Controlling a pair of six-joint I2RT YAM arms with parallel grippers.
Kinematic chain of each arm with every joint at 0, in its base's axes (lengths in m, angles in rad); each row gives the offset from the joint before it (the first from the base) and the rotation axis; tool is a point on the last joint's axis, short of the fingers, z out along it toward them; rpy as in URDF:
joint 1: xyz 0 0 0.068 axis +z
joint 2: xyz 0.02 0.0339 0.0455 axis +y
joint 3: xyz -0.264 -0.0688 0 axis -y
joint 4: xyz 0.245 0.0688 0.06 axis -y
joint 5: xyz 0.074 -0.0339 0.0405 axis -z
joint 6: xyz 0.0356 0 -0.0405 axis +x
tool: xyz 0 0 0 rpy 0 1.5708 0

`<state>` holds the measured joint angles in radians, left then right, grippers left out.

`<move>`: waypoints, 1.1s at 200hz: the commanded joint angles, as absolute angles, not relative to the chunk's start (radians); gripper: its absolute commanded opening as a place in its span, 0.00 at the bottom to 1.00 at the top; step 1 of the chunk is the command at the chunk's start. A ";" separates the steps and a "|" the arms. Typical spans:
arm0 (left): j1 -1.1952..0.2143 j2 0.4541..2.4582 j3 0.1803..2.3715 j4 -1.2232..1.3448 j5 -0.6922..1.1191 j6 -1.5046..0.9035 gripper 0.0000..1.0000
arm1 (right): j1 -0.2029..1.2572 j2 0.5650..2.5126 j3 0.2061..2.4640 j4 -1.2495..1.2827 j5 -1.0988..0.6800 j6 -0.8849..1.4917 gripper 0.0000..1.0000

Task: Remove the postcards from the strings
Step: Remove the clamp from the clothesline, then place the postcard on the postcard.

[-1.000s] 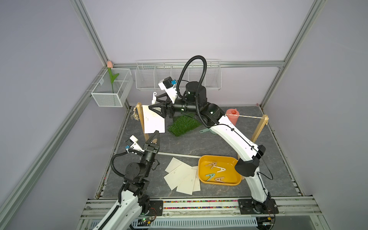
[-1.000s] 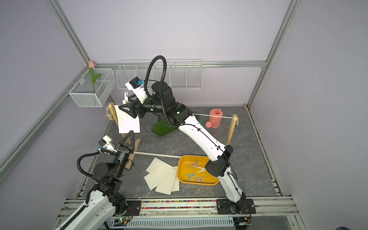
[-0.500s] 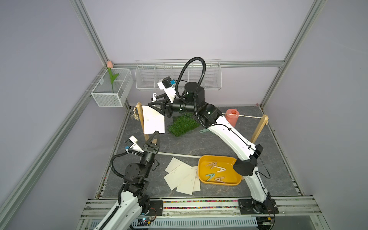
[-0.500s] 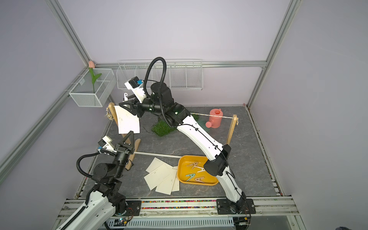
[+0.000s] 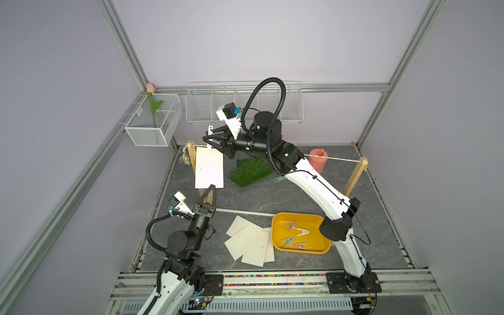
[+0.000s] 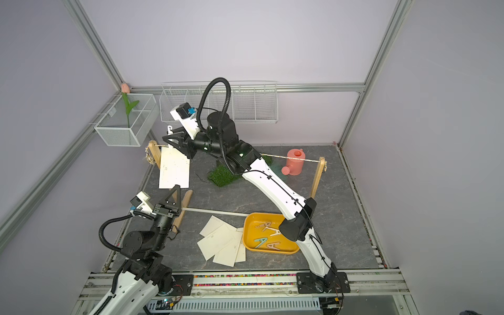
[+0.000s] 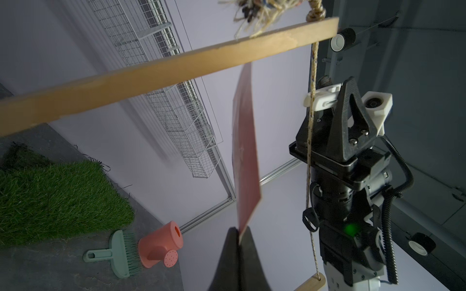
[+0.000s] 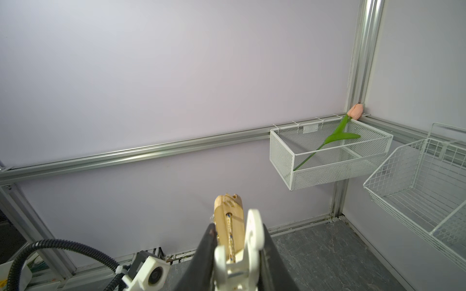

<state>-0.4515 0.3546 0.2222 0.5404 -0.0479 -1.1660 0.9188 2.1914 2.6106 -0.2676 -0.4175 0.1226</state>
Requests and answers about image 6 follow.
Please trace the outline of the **white postcard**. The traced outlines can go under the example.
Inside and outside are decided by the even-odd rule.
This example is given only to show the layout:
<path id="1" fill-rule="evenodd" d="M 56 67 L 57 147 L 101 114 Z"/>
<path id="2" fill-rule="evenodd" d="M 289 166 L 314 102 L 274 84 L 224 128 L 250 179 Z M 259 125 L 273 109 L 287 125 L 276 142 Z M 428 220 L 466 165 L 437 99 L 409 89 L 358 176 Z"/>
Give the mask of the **white postcard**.
<path id="1" fill-rule="evenodd" d="M 224 224 L 198 241 L 197 245 L 207 261 L 228 245 L 233 244 L 239 237 L 240 233 L 235 228 Z"/>
<path id="2" fill-rule="evenodd" d="M 213 262 L 219 265 L 233 267 L 240 249 L 242 231 L 235 231 L 231 243 L 220 250 L 213 258 Z"/>
<path id="3" fill-rule="evenodd" d="M 190 186 L 190 160 L 173 146 L 161 147 L 159 189 Z"/>
<path id="4" fill-rule="evenodd" d="M 225 225 L 226 223 L 219 218 L 212 216 L 210 220 L 206 223 L 205 227 L 200 231 L 200 235 L 203 237 L 207 237 L 210 235 L 212 232 L 214 232 L 216 229 L 219 227 Z"/>
<path id="5" fill-rule="evenodd" d="M 237 252 L 237 255 L 235 258 L 235 263 L 238 263 L 238 262 L 242 263 L 242 262 L 246 261 L 246 248 L 245 248 L 244 241 L 242 238 L 243 233 L 244 233 L 244 228 L 243 227 L 237 228 L 236 231 L 240 233 L 241 239 L 240 239 L 240 244 L 238 246 L 238 252 Z"/>

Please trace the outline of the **beige clothespin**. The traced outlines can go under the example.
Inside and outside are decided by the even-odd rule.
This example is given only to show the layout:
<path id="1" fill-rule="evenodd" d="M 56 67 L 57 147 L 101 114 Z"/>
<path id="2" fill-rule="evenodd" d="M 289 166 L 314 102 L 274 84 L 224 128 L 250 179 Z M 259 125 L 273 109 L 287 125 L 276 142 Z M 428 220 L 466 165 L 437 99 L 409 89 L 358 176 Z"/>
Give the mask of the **beige clothespin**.
<path id="1" fill-rule="evenodd" d="M 266 244 L 266 249 L 272 250 L 272 251 L 281 251 L 279 248 L 280 242 L 270 242 Z"/>
<path id="2" fill-rule="evenodd" d="M 266 231 L 266 230 L 270 230 L 271 229 L 271 222 L 265 222 L 265 223 L 261 223 L 259 225 L 256 226 L 256 228 L 262 230 L 263 232 Z"/>

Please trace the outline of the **green clothespin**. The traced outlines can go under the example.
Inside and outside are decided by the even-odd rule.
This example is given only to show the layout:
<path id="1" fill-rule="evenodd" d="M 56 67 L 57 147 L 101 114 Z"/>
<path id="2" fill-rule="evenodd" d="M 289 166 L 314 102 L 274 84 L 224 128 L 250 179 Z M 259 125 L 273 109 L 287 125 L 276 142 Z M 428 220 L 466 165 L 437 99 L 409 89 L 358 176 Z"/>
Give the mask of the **green clothespin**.
<path id="1" fill-rule="evenodd" d="M 268 241 L 268 238 L 265 237 L 265 238 L 257 238 L 254 240 L 254 242 L 256 243 L 255 245 L 255 249 L 259 249 L 263 244 L 265 244 L 266 242 Z"/>

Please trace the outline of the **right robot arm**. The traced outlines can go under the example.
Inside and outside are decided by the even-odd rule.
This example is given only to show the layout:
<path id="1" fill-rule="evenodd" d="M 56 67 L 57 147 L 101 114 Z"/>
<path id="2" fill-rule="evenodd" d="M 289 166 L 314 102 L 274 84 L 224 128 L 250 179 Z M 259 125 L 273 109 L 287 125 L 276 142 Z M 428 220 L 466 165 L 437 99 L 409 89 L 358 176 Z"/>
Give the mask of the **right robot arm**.
<path id="1" fill-rule="evenodd" d="M 203 120 L 207 97 L 219 83 L 225 88 L 223 107 Z M 197 152 L 205 152 L 224 164 L 233 175 L 241 176 L 256 186 L 280 210 L 284 217 L 280 232 L 299 246 L 308 262 L 310 271 L 306 280 L 298 281 L 299 287 L 313 293 L 341 293 L 343 281 L 337 274 L 337 267 L 325 254 L 312 222 L 316 201 L 290 189 L 271 170 L 259 151 L 239 138 L 236 124 L 227 113 L 231 99 L 229 81 L 224 77 L 215 78 L 203 91 L 198 107 L 185 102 L 170 111 L 181 127 L 165 135 L 164 142 L 190 160 Z"/>

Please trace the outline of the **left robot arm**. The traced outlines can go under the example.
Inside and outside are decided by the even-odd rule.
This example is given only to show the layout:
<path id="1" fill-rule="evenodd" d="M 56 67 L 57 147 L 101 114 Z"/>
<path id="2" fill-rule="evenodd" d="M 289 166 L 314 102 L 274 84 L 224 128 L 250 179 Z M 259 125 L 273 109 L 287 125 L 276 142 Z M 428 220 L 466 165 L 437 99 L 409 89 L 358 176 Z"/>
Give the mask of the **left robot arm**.
<path id="1" fill-rule="evenodd" d="M 125 257 L 116 270 L 110 290 L 94 307 L 91 314 L 150 314 L 148 305 L 156 295 L 165 297 L 169 308 L 177 305 L 184 291 L 173 278 L 172 269 L 165 266 L 164 256 L 159 251 L 165 247 L 167 239 L 173 240 L 169 233 L 175 219 L 182 213 L 182 202 L 173 195 L 179 195 L 181 187 L 175 185 L 163 202 L 152 205 L 150 197 L 143 191 L 130 200 L 128 215 L 107 220 L 98 231 L 99 240 L 108 249 Z M 152 222 L 149 230 L 128 232 L 122 246 L 108 242 L 104 236 L 105 228 L 127 219 L 140 217 Z"/>

